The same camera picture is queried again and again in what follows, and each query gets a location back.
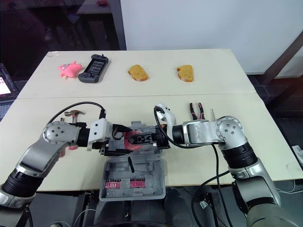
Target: gray tool case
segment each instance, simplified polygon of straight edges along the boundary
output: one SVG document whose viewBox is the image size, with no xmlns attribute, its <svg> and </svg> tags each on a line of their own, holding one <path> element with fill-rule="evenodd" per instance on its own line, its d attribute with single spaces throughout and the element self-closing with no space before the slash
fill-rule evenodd
<svg viewBox="0 0 303 227">
<path fill-rule="evenodd" d="M 141 122 L 132 122 L 133 130 L 155 132 L 154 126 L 142 126 Z M 121 140 L 110 140 L 109 149 L 125 148 L 124 137 Z M 157 200 L 166 194 L 164 164 L 160 158 L 162 150 L 153 144 L 142 145 L 142 148 L 127 155 L 111 157 L 104 165 L 103 178 L 99 193 L 101 201 Z M 130 156 L 134 173 L 128 164 Z M 145 187 L 131 187 L 136 181 L 145 182 Z M 119 183 L 119 188 L 106 188 L 106 183 Z"/>
</svg>

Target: patrick star toy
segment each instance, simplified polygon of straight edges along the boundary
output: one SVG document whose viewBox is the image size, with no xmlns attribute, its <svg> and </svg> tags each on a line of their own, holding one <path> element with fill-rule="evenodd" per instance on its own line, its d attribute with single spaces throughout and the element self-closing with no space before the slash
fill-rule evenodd
<svg viewBox="0 0 303 227">
<path fill-rule="evenodd" d="M 73 61 L 71 64 L 64 64 L 58 67 L 58 69 L 61 71 L 61 77 L 75 77 L 81 68 L 82 65 L 76 64 L 76 61 Z"/>
</svg>

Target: pliers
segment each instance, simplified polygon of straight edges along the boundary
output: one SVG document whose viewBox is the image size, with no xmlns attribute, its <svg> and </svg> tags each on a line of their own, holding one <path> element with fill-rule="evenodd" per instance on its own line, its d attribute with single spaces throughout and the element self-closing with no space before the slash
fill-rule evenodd
<svg viewBox="0 0 303 227">
<path fill-rule="evenodd" d="M 199 106 L 199 109 L 200 109 L 200 117 L 198 117 L 193 109 L 193 104 L 190 103 L 189 104 L 189 109 L 190 109 L 190 112 L 191 112 L 191 115 L 193 116 L 193 120 L 198 120 L 198 119 L 205 119 L 204 117 L 204 110 L 203 110 L 203 107 L 202 107 L 202 104 L 201 103 L 198 103 L 198 106 Z"/>
</svg>

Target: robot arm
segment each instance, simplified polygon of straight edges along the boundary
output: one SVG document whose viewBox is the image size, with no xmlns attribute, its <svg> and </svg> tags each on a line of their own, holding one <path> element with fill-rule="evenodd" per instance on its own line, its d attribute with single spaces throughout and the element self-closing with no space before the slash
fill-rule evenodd
<svg viewBox="0 0 303 227">
<path fill-rule="evenodd" d="M 88 146 L 91 150 L 94 143 L 109 140 L 112 123 L 102 118 L 92 126 L 94 130 L 66 122 L 47 124 L 39 140 L 27 149 L 6 182 L 0 186 L 0 205 L 19 209 L 30 204 L 43 179 L 67 146 Z"/>
<path fill-rule="evenodd" d="M 155 107 L 161 119 L 175 119 L 168 107 Z M 218 144 L 235 182 L 236 202 L 247 216 L 247 226 L 296 227 L 290 215 L 281 208 L 280 195 L 261 160 L 243 133 L 243 125 L 232 116 L 214 121 L 195 120 L 169 126 L 174 142 L 188 147 Z"/>
</svg>

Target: toast slice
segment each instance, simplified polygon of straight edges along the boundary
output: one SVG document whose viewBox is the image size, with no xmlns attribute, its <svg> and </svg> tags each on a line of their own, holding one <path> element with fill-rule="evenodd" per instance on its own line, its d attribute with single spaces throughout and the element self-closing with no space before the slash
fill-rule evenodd
<svg viewBox="0 0 303 227">
<path fill-rule="evenodd" d="M 191 65 L 182 65 L 177 68 L 178 77 L 185 82 L 193 82 L 194 70 Z"/>
<path fill-rule="evenodd" d="M 145 81 L 148 79 L 148 75 L 144 71 L 144 69 L 140 65 L 133 65 L 128 73 L 132 76 L 132 78 L 136 81 Z"/>
</svg>

